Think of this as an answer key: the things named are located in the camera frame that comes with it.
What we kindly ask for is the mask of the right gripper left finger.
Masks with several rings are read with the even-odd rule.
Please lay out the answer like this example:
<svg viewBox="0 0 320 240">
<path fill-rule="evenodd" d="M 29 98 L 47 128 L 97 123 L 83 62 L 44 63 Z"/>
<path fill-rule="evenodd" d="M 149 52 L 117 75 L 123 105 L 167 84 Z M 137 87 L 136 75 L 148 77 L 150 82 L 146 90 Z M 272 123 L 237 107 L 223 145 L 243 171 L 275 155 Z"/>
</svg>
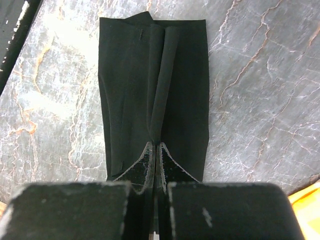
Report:
<svg viewBox="0 0 320 240">
<path fill-rule="evenodd" d="M 34 183 L 10 200 L 3 240 L 146 240 L 153 219 L 153 145 L 113 181 Z"/>
</svg>

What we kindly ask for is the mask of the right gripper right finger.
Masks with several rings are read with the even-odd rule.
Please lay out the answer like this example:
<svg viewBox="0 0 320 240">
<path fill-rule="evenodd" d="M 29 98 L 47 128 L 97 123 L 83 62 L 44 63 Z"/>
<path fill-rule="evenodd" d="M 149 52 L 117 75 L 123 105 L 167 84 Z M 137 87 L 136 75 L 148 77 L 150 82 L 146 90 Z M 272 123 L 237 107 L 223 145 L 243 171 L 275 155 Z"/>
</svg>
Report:
<svg viewBox="0 0 320 240">
<path fill-rule="evenodd" d="M 302 240 L 287 195 L 263 182 L 199 182 L 157 147 L 156 190 L 162 240 Z"/>
</svg>

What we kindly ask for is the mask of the black underwear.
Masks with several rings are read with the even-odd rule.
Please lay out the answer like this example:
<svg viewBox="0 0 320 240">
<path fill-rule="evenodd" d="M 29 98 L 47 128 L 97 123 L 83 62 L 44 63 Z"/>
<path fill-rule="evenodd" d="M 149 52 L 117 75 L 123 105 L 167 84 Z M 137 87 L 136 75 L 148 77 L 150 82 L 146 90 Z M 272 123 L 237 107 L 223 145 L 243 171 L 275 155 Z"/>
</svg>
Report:
<svg viewBox="0 0 320 240">
<path fill-rule="evenodd" d="M 145 11 L 99 20 L 98 85 L 107 177 L 115 179 L 146 144 L 165 144 L 195 179 L 209 142 L 207 26 L 155 20 Z"/>
</svg>

